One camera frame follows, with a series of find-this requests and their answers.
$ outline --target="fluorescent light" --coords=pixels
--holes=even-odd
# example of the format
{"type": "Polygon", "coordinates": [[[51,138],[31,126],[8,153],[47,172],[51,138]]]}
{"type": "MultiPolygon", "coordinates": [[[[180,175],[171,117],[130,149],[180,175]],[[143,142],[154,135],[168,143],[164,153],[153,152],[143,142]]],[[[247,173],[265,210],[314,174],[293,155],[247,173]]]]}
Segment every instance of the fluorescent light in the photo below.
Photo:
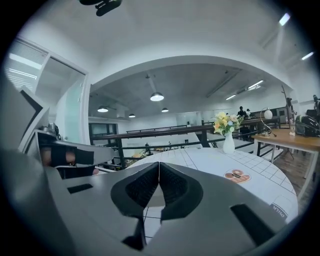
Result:
{"type": "Polygon", "coordinates": [[[290,15],[288,13],[285,13],[283,17],[279,20],[280,25],[284,26],[289,19],[290,19],[290,15]]]}
{"type": "Polygon", "coordinates": [[[37,70],[40,70],[42,68],[42,65],[41,64],[38,64],[32,60],[29,60],[27,58],[24,58],[24,57],[21,57],[19,55],[16,55],[16,54],[13,54],[13,53],[9,53],[9,59],[13,60],[13,61],[16,61],[16,62],[20,62],[20,63],[23,63],[23,64],[26,64],[30,67],[33,67],[37,70]]]}
{"type": "Polygon", "coordinates": [[[232,95],[232,96],[230,96],[229,98],[226,98],[225,100],[227,101],[227,100],[230,100],[231,98],[233,98],[233,97],[235,97],[236,95],[234,94],[234,95],[232,95]]]}
{"type": "Polygon", "coordinates": [[[256,86],[248,89],[248,91],[252,91],[252,90],[255,90],[255,89],[259,89],[259,88],[261,88],[261,86],[260,85],[256,85],[256,86]]]}
{"type": "Polygon", "coordinates": [[[101,107],[99,107],[98,108],[98,112],[100,112],[100,113],[106,113],[106,112],[108,112],[109,110],[106,108],[106,107],[104,107],[104,106],[101,106],[101,107]]]}
{"type": "Polygon", "coordinates": [[[312,56],[312,55],[314,55],[314,52],[312,51],[312,52],[310,52],[309,54],[307,54],[306,56],[304,56],[304,57],[302,57],[302,59],[301,60],[305,60],[305,59],[307,59],[307,58],[309,58],[310,56],[312,56]]]}
{"type": "Polygon", "coordinates": [[[23,76],[26,76],[26,77],[33,78],[35,80],[37,79],[37,76],[33,75],[33,74],[25,73],[25,72],[22,72],[22,71],[19,71],[19,70],[15,70],[15,69],[12,69],[12,68],[9,68],[9,71],[13,72],[13,73],[17,73],[19,75],[23,75],[23,76]]]}
{"type": "Polygon", "coordinates": [[[256,82],[255,84],[249,86],[248,89],[250,89],[250,88],[252,88],[252,87],[254,87],[254,86],[257,86],[257,85],[261,84],[262,82],[263,82],[263,80],[261,80],[261,81],[259,81],[259,82],[256,82]]]}
{"type": "Polygon", "coordinates": [[[151,95],[150,100],[153,102],[159,102],[162,101],[165,97],[160,92],[154,92],[151,95]]]}

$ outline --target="railing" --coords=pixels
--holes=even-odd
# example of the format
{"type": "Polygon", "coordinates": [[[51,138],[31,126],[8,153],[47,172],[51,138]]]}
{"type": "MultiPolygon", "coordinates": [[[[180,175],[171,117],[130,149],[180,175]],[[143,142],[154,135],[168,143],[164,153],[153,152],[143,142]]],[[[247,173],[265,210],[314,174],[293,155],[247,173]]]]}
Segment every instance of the railing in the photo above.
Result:
{"type": "Polygon", "coordinates": [[[203,120],[201,120],[201,125],[204,126],[204,125],[213,125],[215,122],[205,122],[203,120]]]}
{"type": "Polygon", "coordinates": [[[159,127],[159,128],[151,128],[151,129],[141,129],[141,130],[127,130],[126,133],[136,133],[139,132],[141,133],[142,131],[162,131],[162,130],[167,130],[171,128],[177,128],[177,127],[187,127],[187,125],[177,125],[177,126],[168,126],[168,127],[159,127]]]}
{"type": "MultiPolygon", "coordinates": [[[[260,119],[256,120],[251,120],[249,125],[258,125],[261,123],[260,119]]],[[[273,119],[266,119],[264,120],[265,124],[275,124],[272,128],[279,127],[280,128],[280,118],[273,118],[273,119]]],[[[145,131],[143,130],[137,130],[139,132],[128,132],[124,134],[114,134],[114,135],[102,135],[95,137],[94,140],[116,140],[117,146],[112,147],[112,149],[118,150],[119,156],[114,157],[115,159],[120,159],[120,165],[115,165],[115,164],[107,164],[105,163],[104,165],[106,166],[112,166],[112,167],[117,167],[124,169],[126,168],[126,162],[125,160],[140,160],[143,159],[143,157],[124,157],[124,151],[123,150],[136,150],[136,149],[158,149],[158,148],[173,148],[173,147],[183,147],[183,146],[192,146],[192,145],[199,145],[202,144],[203,147],[206,147],[206,145],[209,146],[209,143],[213,143],[214,147],[217,147],[216,142],[222,142],[226,138],[219,138],[219,139],[212,139],[208,140],[207,139],[207,131],[212,131],[214,130],[212,125],[200,125],[200,126],[191,126],[187,127],[186,125],[182,125],[182,128],[171,128],[171,129],[164,129],[164,130],[150,130],[146,129],[145,131]],[[195,132],[201,132],[201,141],[196,141],[196,142],[188,142],[188,143],[177,143],[177,144],[166,144],[166,145],[150,145],[150,146],[127,146],[123,147],[122,146],[122,139],[133,139],[133,138],[147,138],[147,137],[156,137],[156,136],[165,136],[165,135],[180,135],[180,134],[188,134],[188,133],[195,133],[195,132]]],[[[245,134],[239,134],[236,136],[233,136],[233,139],[237,139],[243,136],[251,136],[255,135],[258,133],[261,133],[265,131],[266,128],[263,127],[263,129],[260,130],[255,130],[252,132],[248,132],[245,134]]],[[[253,142],[250,141],[246,144],[240,145],[235,147],[235,149],[240,149],[249,145],[252,145],[253,142]]]]}

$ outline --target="wooden floor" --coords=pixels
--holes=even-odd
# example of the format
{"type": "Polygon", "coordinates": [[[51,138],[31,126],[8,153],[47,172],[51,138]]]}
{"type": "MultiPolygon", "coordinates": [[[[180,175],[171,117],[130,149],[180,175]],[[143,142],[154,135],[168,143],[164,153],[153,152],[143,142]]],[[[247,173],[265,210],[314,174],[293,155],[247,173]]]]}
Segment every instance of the wooden floor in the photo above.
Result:
{"type": "MultiPolygon", "coordinates": [[[[273,162],[283,173],[287,176],[290,180],[295,193],[298,195],[302,186],[304,185],[306,179],[304,179],[304,175],[306,170],[308,169],[311,154],[306,153],[305,155],[302,154],[302,151],[297,152],[294,151],[292,159],[291,155],[286,152],[286,148],[284,148],[283,153],[273,162]]],[[[303,197],[298,202],[298,211],[299,214],[303,213],[304,210],[308,207],[308,204],[314,194],[315,188],[319,182],[320,176],[320,160],[318,159],[316,167],[315,167],[315,180],[309,183],[308,188],[304,192],[303,197]]]]}

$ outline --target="arched ceiling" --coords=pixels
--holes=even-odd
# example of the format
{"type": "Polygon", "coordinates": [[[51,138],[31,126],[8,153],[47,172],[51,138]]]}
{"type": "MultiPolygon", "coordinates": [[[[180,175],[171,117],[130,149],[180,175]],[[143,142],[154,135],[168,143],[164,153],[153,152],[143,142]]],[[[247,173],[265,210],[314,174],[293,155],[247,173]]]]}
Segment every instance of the arched ceiling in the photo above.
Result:
{"type": "MultiPolygon", "coordinates": [[[[134,67],[184,56],[234,60],[290,85],[285,67],[303,56],[306,44],[293,22],[279,26],[283,14],[261,0],[123,0],[119,8],[97,17],[94,6],[66,0],[44,19],[95,56],[95,91],[112,82],[113,75],[120,79],[134,74],[134,67]]],[[[183,63],[162,61],[153,68],[176,64],[183,63]]]]}
{"type": "Polygon", "coordinates": [[[254,72],[217,64],[181,64],[165,66],[129,75],[91,92],[89,115],[115,118],[116,113],[97,112],[99,106],[114,108],[121,104],[127,114],[137,117],[158,115],[163,108],[170,113],[183,113],[232,108],[233,94],[249,95],[244,91],[263,80],[261,88],[280,85],[281,82],[265,72],[254,72]],[[150,100],[153,92],[160,92],[164,100],[150,100]]]}

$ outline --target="vase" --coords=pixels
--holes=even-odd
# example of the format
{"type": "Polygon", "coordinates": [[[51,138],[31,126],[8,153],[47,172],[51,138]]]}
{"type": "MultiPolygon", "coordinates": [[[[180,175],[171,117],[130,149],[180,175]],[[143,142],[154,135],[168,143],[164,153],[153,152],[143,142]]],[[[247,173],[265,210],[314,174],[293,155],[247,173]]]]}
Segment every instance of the vase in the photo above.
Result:
{"type": "Polygon", "coordinates": [[[227,132],[223,142],[222,150],[225,154],[233,154],[235,152],[235,142],[232,138],[232,132],[227,132]]]}

